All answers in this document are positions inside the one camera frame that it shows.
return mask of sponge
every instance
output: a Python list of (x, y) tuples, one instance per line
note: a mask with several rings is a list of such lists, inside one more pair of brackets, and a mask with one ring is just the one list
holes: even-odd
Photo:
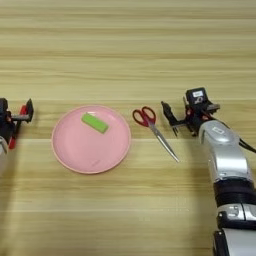
[(97, 130), (98, 132), (101, 132), (102, 134), (105, 133), (108, 129), (108, 125), (106, 123), (88, 113), (83, 115), (82, 121)]

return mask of scissors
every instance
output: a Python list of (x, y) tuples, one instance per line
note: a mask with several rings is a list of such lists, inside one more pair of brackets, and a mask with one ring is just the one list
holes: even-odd
[(164, 136), (161, 132), (156, 128), (156, 113), (150, 107), (144, 106), (141, 110), (135, 109), (132, 113), (133, 119), (139, 125), (149, 127), (151, 131), (155, 134), (159, 142), (163, 145), (163, 147), (167, 150), (167, 152), (177, 161), (179, 162), (178, 157), (175, 155), (171, 146), (168, 144)]

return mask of plate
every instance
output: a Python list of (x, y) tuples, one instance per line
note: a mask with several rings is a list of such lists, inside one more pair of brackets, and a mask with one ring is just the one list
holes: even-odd
[[(85, 113), (108, 124), (102, 134), (82, 122)], [(86, 174), (105, 172), (117, 166), (131, 144), (125, 119), (104, 106), (84, 106), (67, 113), (52, 134), (52, 147), (58, 161), (68, 169)]]

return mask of wire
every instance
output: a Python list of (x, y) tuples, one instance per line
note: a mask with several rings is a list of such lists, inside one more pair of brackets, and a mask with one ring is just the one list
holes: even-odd
[(241, 138), (240, 138), (240, 143), (239, 143), (239, 145), (240, 145), (241, 147), (243, 147), (244, 149), (247, 149), (247, 150), (249, 150), (249, 151), (251, 151), (251, 152), (253, 152), (253, 153), (256, 154), (256, 149), (253, 148), (252, 146), (250, 146), (248, 143), (246, 143), (246, 142), (245, 142), (243, 139), (241, 139)]

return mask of robotic arm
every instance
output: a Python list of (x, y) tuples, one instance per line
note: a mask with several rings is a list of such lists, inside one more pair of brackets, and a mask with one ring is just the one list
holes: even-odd
[(34, 108), (32, 100), (21, 107), (19, 115), (12, 115), (8, 111), (8, 101), (0, 98), (0, 174), (4, 171), (7, 163), (9, 149), (14, 149), (21, 123), (32, 121)]
[(214, 256), (255, 256), (256, 192), (240, 146), (255, 149), (212, 117), (220, 107), (209, 101), (204, 88), (189, 90), (186, 96), (184, 120), (177, 121), (170, 106), (162, 105), (175, 134), (178, 126), (186, 125), (204, 147), (217, 204), (219, 230), (214, 233)]

